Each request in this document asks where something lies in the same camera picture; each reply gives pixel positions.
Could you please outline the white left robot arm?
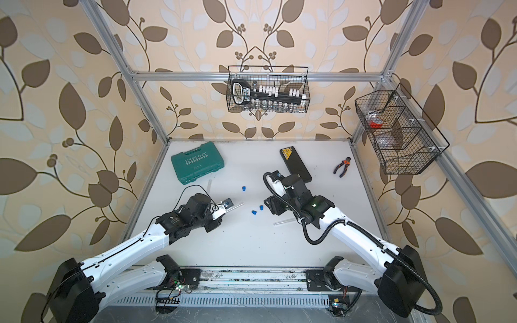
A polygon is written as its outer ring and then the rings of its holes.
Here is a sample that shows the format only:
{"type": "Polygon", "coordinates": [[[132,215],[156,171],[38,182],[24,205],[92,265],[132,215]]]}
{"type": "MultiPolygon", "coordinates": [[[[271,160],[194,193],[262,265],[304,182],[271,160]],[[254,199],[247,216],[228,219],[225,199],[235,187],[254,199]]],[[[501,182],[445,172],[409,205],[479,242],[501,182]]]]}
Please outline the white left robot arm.
{"type": "Polygon", "coordinates": [[[113,302],[142,289],[180,291],[187,280],[171,256],[157,257],[141,269],[133,265],[197,228],[214,230],[233,205],[230,199],[215,204],[209,196],[197,193],[186,204],[153,218],[146,230],[114,248],[83,262],[75,258],[63,262],[40,319],[50,311],[56,322],[90,322],[113,302]]]}

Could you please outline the black flat tool case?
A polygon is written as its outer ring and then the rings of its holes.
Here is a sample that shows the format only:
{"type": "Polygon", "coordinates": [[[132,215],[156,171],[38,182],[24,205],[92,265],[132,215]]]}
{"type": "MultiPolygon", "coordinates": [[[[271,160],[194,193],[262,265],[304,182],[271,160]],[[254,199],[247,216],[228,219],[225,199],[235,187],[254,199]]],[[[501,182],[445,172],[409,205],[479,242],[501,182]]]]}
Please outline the black flat tool case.
{"type": "Polygon", "coordinates": [[[308,171],[308,168],[302,161],[294,146],[280,149],[280,156],[282,157],[290,174],[299,175],[304,183],[309,183],[312,181],[312,176],[308,171]]]}

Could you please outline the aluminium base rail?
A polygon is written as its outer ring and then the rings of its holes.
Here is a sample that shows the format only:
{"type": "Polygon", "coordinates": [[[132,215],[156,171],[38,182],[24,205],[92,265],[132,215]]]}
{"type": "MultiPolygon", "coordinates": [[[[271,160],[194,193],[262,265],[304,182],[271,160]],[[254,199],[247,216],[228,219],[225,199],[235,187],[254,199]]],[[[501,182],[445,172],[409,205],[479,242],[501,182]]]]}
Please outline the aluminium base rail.
{"type": "Polygon", "coordinates": [[[315,308],[328,309],[351,300],[358,289],[377,297],[370,267],[348,261],[336,267],[344,276],[342,288],[330,289],[320,267],[183,267],[176,291],[147,288],[114,302],[116,306],[315,308]]]}

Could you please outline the aluminium frame post right rear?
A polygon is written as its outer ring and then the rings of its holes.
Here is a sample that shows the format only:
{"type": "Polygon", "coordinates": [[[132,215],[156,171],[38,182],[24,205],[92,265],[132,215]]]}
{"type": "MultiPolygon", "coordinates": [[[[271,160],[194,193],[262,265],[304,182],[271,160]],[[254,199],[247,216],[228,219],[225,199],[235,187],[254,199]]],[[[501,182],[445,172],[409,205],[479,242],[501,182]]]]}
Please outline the aluminium frame post right rear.
{"type": "Polygon", "coordinates": [[[375,90],[386,88],[393,81],[393,74],[403,55],[403,51],[420,20],[422,19],[429,1],[413,1],[407,19],[390,50],[388,59],[380,73],[350,73],[354,82],[375,82],[375,90]]]}

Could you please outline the orange black pliers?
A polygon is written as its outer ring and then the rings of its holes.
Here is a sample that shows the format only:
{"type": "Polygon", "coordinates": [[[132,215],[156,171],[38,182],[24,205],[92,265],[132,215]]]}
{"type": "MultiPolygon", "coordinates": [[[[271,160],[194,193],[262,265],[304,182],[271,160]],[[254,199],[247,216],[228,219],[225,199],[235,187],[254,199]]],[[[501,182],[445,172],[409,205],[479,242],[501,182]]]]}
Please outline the orange black pliers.
{"type": "Polygon", "coordinates": [[[341,173],[339,175],[340,178],[343,178],[345,176],[345,174],[347,173],[348,171],[348,168],[350,166],[350,162],[351,162],[351,158],[350,157],[346,157],[346,159],[342,160],[340,162],[340,164],[338,164],[333,173],[336,174],[338,173],[339,170],[341,170],[341,173]]]}

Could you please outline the aluminium frame post left rear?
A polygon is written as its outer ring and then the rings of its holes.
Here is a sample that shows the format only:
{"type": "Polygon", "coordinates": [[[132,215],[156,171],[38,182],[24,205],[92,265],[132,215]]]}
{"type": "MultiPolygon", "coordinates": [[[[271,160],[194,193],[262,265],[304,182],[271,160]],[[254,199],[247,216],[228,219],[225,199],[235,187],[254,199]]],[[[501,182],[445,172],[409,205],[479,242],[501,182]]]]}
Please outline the aluminium frame post left rear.
{"type": "Polygon", "coordinates": [[[156,131],[158,139],[164,144],[169,144],[169,137],[166,134],[159,118],[154,112],[149,100],[147,99],[144,90],[138,84],[138,81],[133,79],[133,70],[130,68],[127,60],[124,57],[122,50],[118,46],[118,42],[116,41],[114,35],[111,33],[110,28],[104,18],[102,17],[101,11],[98,7],[97,2],[95,1],[79,1],[83,10],[85,11],[86,16],[91,21],[93,27],[99,33],[100,38],[103,43],[106,45],[107,51],[110,53],[115,65],[118,70],[121,72],[123,78],[127,82],[129,89],[135,95],[135,98],[141,107],[142,113],[148,119],[151,126],[153,126],[153,130],[156,131]]]}

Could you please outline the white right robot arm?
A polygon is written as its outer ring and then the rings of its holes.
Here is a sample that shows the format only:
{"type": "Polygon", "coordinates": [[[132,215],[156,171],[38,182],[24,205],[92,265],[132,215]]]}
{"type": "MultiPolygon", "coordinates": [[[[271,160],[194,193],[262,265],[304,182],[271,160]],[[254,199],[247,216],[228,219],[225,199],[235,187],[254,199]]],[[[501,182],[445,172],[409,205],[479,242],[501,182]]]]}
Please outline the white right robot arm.
{"type": "Polygon", "coordinates": [[[264,203],[270,212],[294,214],[306,241],[313,245],[333,235],[366,263],[355,264],[342,257],[330,261],[323,277],[329,289],[352,286],[377,293],[393,313],[407,318],[414,310],[437,315],[442,304],[427,280],[419,253],[410,246],[400,248],[375,236],[324,196],[313,195],[298,175],[266,172],[263,181],[271,196],[264,203]]]}

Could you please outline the aluminium frame post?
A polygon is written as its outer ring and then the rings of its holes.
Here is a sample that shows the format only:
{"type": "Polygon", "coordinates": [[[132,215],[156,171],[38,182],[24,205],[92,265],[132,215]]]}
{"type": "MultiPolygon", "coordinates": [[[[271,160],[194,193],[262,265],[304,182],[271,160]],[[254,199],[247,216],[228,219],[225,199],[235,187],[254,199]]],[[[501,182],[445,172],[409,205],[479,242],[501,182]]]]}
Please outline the aluminium frame post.
{"type": "Polygon", "coordinates": [[[407,19],[390,50],[388,59],[380,73],[350,73],[354,82],[375,82],[375,90],[386,88],[393,81],[393,74],[403,55],[403,51],[420,20],[422,19],[429,1],[413,1],[407,19]]]}
{"type": "Polygon", "coordinates": [[[166,134],[159,118],[154,112],[149,100],[147,99],[144,90],[138,84],[138,81],[133,79],[133,70],[130,68],[127,60],[124,57],[122,50],[118,46],[118,42],[116,41],[114,35],[111,33],[110,28],[104,18],[102,17],[101,11],[98,7],[97,2],[95,1],[79,1],[83,10],[85,11],[86,16],[91,21],[93,27],[99,33],[100,38],[103,43],[106,45],[107,51],[110,53],[115,65],[118,70],[121,72],[123,78],[127,82],[129,89],[135,95],[135,98],[141,107],[142,113],[148,119],[151,126],[153,126],[153,130],[156,131],[158,139],[164,144],[169,144],[169,137],[166,134]]]}

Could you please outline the green plastic tool case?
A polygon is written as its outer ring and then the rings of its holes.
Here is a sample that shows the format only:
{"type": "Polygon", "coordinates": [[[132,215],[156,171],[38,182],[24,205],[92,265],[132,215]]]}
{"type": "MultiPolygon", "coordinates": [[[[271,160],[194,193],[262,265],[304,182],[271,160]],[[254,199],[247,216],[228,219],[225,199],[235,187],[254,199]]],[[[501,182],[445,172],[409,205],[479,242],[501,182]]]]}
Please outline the green plastic tool case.
{"type": "Polygon", "coordinates": [[[200,177],[224,168],[221,153],[213,142],[201,144],[195,149],[171,157],[177,179],[181,184],[195,182],[200,177]]]}

